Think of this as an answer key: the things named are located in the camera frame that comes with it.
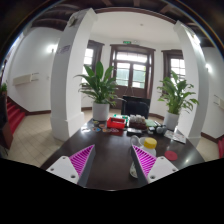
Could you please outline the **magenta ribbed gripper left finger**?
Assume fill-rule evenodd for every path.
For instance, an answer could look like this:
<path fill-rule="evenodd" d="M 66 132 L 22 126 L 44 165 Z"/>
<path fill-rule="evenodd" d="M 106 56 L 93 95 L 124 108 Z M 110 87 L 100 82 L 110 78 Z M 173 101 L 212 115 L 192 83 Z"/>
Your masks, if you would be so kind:
<path fill-rule="evenodd" d="M 61 156 L 47 171 L 74 184 L 85 187 L 95 154 L 95 145 L 90 145 L 70 157 Z"/>

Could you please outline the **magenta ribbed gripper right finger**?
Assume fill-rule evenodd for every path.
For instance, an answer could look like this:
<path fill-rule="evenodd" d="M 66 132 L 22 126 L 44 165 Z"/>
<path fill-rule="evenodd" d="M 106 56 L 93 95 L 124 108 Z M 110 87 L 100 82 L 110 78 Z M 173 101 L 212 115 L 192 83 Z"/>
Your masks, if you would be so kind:
<path fill-rule="evenodd" d="M 132 146 L 131 155 L 140 186 L 153 183 L 178 171 L 164 156 L 155 157 L 138 146 Z"/>

